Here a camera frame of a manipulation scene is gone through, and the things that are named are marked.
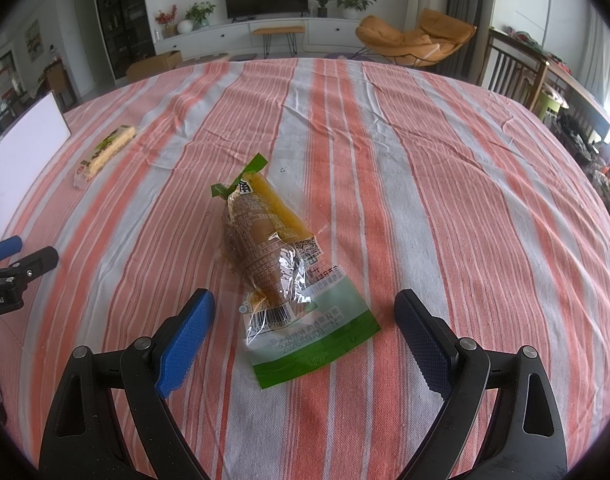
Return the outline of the green potted plant right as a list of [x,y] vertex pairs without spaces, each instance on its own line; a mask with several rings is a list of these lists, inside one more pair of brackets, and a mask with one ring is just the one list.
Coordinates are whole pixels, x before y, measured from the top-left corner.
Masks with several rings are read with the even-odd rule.
[[367,11],[370,6],[376,3],[376,0],[332,0],[341,10],[343,18],[348,20],[356,20],[359,15]]

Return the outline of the red flower vase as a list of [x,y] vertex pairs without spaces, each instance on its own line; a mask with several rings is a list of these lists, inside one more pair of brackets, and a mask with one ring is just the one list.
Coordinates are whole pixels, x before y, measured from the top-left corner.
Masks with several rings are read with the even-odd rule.
[[168,12],[159,10],[155,14],[155,21],[163,29],[163,36],[165,38],[173,37],[177,33],[177,12],[177,5],[173,4]]

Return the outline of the green potted plant left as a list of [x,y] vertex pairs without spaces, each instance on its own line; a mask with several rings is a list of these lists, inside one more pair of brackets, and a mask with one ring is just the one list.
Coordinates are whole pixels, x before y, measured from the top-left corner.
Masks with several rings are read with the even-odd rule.
[[209,1],[194,2],[186,11],[186,19],[191,21],[193,29],[208,26],[208,18],[214,13],[216,6]]

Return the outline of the dark wooden chair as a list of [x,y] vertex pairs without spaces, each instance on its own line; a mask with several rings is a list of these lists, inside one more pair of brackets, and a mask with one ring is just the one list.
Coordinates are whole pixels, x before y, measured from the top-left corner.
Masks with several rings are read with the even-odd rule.
[[476,84],[534,110],[549,66],[548,58],[536,49],[490,28]]

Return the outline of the brown cardboard box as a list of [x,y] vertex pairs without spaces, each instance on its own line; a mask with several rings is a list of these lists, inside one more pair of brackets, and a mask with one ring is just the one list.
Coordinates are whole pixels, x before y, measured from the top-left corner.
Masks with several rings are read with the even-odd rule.
[[168,72],[168,70],[174,70],[181,63],[182,54],[180,51],[168,51],[131,64],[126,70],[126,77],[128,82],[133,84]]

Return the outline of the green bag brown pastry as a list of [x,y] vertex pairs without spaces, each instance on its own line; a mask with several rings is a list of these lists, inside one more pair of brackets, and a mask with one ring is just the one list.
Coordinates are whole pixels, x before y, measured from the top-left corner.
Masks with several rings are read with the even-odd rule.
[[334,254],[330,227],[291,178],[268,179],[262,154],[229,184],[222,253],[246,286],[242,341],[260,388],[325,367],[381,328]]

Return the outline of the small wooden bench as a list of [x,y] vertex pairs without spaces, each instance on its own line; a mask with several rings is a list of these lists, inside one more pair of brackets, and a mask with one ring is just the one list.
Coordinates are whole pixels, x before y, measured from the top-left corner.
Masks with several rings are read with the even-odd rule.
[[304,25],[294,25],[256,28],[250,34],[262,38],[262,55],[264,58],[269,58],[272,40],[275,36],[285,37],[288,43],[288,53],[292,58],[295,58],[298,53],[296,36],[303,35],[305,32]]

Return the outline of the red white striped tablecloth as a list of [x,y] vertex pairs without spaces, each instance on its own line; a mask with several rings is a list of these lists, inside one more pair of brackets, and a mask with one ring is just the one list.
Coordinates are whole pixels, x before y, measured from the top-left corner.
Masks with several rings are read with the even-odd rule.
[[72,351],[126,348],[199,288],[215,319],[168,406],[214,479],[398,476],[442,406],[403,289],[486,349],[536,349],[570,462],[608,423],[610,215],[520,104],[314,58],[172,70],[65,121],[9,225],[60,256],[0,316],[28,460]]

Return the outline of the white tv cabinet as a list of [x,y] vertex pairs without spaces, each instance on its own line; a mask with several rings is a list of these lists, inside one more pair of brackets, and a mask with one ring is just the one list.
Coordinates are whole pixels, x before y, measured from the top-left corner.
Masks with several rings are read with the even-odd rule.
[[359,22],[346,18],[268,18],[207,26],[156,41],[156,54],[179,51],[185,60],[203,55],[257,54],[260,58],[305,53],[356,52]]

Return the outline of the green potted plant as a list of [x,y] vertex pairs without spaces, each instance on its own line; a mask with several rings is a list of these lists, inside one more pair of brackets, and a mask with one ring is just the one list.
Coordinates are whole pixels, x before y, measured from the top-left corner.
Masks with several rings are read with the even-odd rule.
[[376,3],[376,0],[332,0],[341,10],[343,18],[348,20],[356,20],[359,15],[367,11],[370,6]]
[[191,21],[193,29],[208,26],[208,18],[214,13],[216,6],[209,1],[194,2],[186,11],[186,19]]

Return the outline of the large white cardboard box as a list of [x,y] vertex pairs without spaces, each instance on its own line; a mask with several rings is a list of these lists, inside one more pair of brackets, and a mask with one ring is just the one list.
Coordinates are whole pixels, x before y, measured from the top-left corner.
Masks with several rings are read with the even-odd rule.
[[0,138],[0,240],[15,211],[47,164],[70,137],[49,92],[17,118]]

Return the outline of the dark glass cabinet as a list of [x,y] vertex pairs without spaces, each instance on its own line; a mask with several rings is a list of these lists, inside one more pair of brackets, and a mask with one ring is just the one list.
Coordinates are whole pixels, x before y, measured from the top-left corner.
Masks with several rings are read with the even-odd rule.
[[108,62],[115,80],[135,62],[155,54],[145,0],[94,0]]

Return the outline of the yellow cracker pack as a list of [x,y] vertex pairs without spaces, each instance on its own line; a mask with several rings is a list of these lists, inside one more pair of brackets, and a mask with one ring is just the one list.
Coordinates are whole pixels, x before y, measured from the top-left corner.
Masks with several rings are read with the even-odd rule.
[[74,173],[74,187],[85,188],[136,135],[137,130],[133,126],[120,125],[100,143],[96,144],[78,162]]

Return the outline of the orange lounge chair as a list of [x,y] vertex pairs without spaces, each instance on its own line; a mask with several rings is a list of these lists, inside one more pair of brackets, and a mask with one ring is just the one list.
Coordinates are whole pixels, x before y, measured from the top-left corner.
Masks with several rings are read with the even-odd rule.
[[424,68],[446,60],[465,46],[477,27],[440,12],[424,9],[415,29],[396,29],[375,15],[364,18],[355,30],[366,50],[394,64]]

